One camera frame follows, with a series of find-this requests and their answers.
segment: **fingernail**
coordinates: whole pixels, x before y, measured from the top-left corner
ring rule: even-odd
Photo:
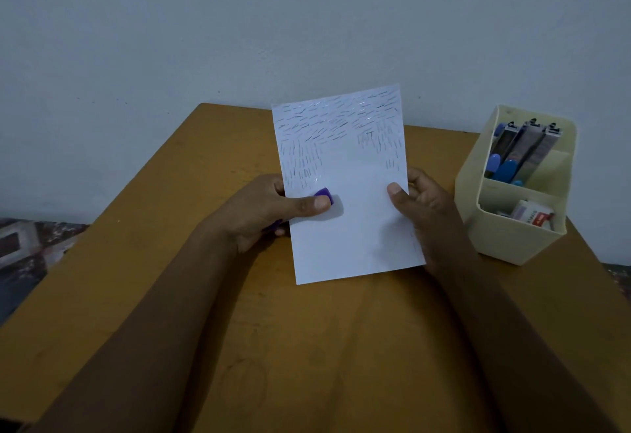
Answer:
[[[396,193],[398,193],[401,190],[401,186],[397,184],[396,182],[391,182],[390,184],[388,184],[387,189],[388,189],[388,194],[390,194],[390,196],[394,196]]]
[[[331,201],[329,201],[329,198],[327,196],[318,196],[315,198],[314,206],[317,210],[326,209],[330,205]]]

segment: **brown tabletop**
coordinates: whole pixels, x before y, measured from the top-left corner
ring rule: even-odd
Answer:
[[[453,189],[477,134],[405,129],[408,165]],[[0,417],[39,418],[194,225],[264,172],[280,172],[269,110],[194,110],[0,329]],[[564,364],[631,432],[631,308],[568,231],[523,267],[487,260]],[[180,429],[496,425],[472,350],[431,278],[409,269],[296,286],[290,240],[277,239],[240,259],[222,285]]]

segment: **person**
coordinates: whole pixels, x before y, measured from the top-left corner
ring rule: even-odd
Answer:
[[[414,224],[427,265],[447,294],[509,432],[615,432],[478,258],[452,198],[423,171],[392,204]],[[321,214],[326,196],[285,198],[261,175],[193,231],[121,327],[53,402],[32,433],[169,432],[204,322],[230,266],[276,219]],[[279,227],[277,236],[285,233]]]

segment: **hand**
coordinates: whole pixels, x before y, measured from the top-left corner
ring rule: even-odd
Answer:
[[[426,269],[434,276],[478,262],[458,209],[447,191],[420,169],[408,169],[409,195],[392,182],[387,191],[392,204],[414,224]]]
[[[246,252],[263,235],[263,229],[279,219],[311,217],[331,207],[327,196],[288,198],[280,174],[264,174],[243,187],[226,201],[202,224],[206,229],[228,235],[239,253]],[[285,233],[280,227],[277,236]]]

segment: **beige plastic container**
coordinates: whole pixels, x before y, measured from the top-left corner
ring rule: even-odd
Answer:
[[[521,125],[532,118],[542,125],[556,123],[563,134],[524,187],[484,177],[493,132],[499,123]],[[456,177],[455,201],[476,250],[522,265],[565,235],[565,209],[572,179],[576,126],[568,119],[498,105]],[[511,213],[520,200],[552,207],[552,230],[493,214]]]

